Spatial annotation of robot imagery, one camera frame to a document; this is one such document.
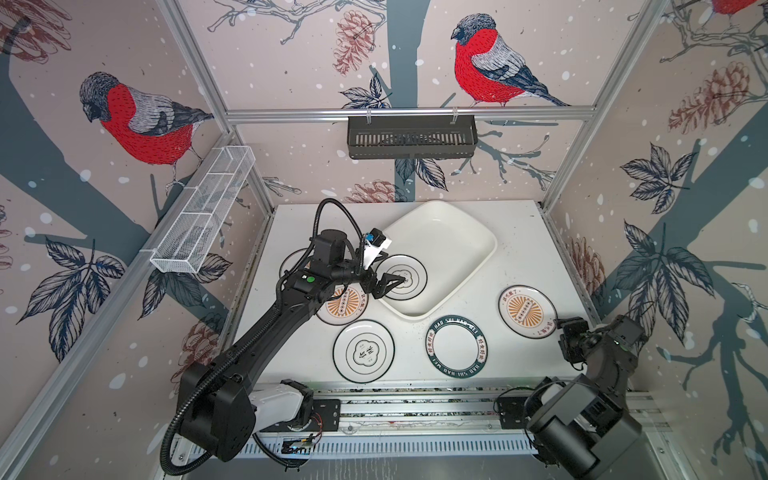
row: plate with orange sunburst pattern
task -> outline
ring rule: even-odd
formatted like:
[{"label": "plate with orange sunburst pattern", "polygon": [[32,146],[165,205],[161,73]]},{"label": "plate with orange sunburst pattern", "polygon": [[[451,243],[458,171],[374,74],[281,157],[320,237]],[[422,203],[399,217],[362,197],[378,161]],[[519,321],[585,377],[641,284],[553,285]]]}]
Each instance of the plate with orange sunburst pattern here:
[{"label": "plate with orange sunburst pattern", "polygon": [[[338,285],[333,296],[338,296],[344,286]],[[346,325],[354,322],[366,311],[368,294],[359,283],[352,283],[346,292],[336,300],[329,300],[317,311],[317,317],[330,325]]]},{"label": "plate with orange sunburst pattern", "polygon": [[529,339],[543,339],[557,328],[554,305],[529,286],[513,285],[504,290],[498,298],[498,312],[509,328]]}]

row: orange sunburst design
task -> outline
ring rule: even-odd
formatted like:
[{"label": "orange sunburst design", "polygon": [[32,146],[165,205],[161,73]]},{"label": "orange sunburst design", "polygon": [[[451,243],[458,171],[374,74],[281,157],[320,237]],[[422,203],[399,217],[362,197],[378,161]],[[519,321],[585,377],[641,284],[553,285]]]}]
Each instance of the orange sunburst design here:
[{"label": "orange sunburst design", "polygon": [[[333,293],[333,295],[339,295],[342,290],[343,287],[339,286],[336,288],[336,291]],[[357,290],[351,288],[348,288],[346,293],[344,293],[341,298],[337,298],[336,300],[331,300],[330,302],[326,303],[328,313],[336,318],[343,318],[345,316],[353,315],[359,307],[360,295],[357,293]]]},{"label": "orange sunburst design", "polygon": [[537,326],[544,317],[541,306],[530,296],[513,296],[507,304],[507,311],[515,323],[526,328]]}]

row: wire basket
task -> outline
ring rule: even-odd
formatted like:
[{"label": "wire basket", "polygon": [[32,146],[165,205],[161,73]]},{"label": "wire basket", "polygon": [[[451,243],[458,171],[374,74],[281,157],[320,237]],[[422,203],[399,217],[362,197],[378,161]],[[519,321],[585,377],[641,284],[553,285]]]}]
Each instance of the wire basket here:
[{"label": "wire basket", "polygon": [[473,115],[350,117],[346,144],[355,160],[468,158],[478,132]]},{"label": "wire basket", "polygon": [[161,272],[197,273],[256,159],[250,147],[221,149],[150,261]]}]

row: bird head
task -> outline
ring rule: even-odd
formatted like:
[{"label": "bird head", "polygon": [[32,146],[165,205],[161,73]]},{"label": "bird head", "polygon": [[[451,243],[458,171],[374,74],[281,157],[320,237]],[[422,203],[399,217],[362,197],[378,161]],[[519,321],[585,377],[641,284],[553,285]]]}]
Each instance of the bird head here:
[{"label": "bird head", "polygon": [[117,87],[120,82],[108,73],[97,71],[83,81],[80,86],[80,102],[83,104],[83,112],[88,121],[98,118],[101,121],[109,121],[112,116],[109,113],[107,95],[109,91]]},{"label": "bird head", "polygon": [[487,28],[491,30],[496,29],[496,22],[494,22],[493,18],[485,13],[473,13],[462,18],[458,25],[456,25],[451,39],[458,41],[462,46],[467,45],[467,42],[472,39],[475,33]]}]

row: gray floor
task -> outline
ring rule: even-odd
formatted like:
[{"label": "gray floor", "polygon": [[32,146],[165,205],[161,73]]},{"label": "gray floor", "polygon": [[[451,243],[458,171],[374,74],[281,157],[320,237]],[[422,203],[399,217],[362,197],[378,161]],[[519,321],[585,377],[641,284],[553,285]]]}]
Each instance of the gray floor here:
[{"label": "gray floor", "polygon": [[[645,437],[636,442],[600,480],[664,480]],[[368,458],[360,460],[312,460],[300,472],[283,468],[269,459],[209,460],[187,480],[569,480],[560,468],[545,468],[530,455]]]}]

